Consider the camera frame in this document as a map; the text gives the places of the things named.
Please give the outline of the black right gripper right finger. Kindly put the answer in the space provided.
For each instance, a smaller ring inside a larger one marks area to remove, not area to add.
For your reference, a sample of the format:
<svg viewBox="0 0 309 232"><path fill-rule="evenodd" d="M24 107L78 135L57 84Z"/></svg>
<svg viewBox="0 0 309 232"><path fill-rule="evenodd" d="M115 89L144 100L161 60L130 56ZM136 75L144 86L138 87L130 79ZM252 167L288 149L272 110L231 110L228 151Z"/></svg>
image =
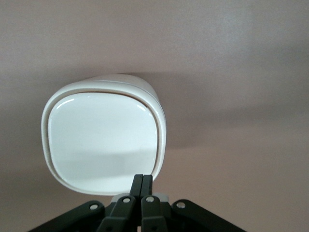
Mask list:
<svg viewBox="0 0 309 232"><path fill-rule="evenodd" d="M243 232L244 229L196 203L180 199L170 204L152 193L153 177L141 175L140 204L143 232Z"/></svg>

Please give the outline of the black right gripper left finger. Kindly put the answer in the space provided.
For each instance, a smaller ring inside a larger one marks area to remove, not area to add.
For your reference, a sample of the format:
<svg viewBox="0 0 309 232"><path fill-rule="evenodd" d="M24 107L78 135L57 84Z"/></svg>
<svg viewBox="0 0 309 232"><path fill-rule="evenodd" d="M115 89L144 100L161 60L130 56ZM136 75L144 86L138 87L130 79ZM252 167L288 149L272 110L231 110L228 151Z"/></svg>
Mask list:
<svg viewBox="0 0 309 232"><path fill-rule="evenodd" d="M140 196L144 176L133 178L129 194L117 198L105 207L99 201L88 201L48 222L31 229L32 232L123 232Z"/></svg>

